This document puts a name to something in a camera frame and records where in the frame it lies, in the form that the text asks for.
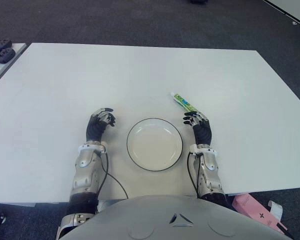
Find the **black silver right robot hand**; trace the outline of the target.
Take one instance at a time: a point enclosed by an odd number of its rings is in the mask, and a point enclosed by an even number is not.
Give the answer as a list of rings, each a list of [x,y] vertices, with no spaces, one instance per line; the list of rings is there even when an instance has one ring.
[[[212,141],[212,130],[208,118],[199,111],[184,113],[184,124],[193,129],[195,143],[197,145],[210,145]]]

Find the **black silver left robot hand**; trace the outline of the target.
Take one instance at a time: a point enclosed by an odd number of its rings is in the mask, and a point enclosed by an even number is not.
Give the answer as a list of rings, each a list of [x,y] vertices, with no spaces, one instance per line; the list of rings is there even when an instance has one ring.
[[[116,118],[112,108],[100,108],[92,113],[86,127],[86,141],[101,142],[102,135],[108,125],[114,127]]]

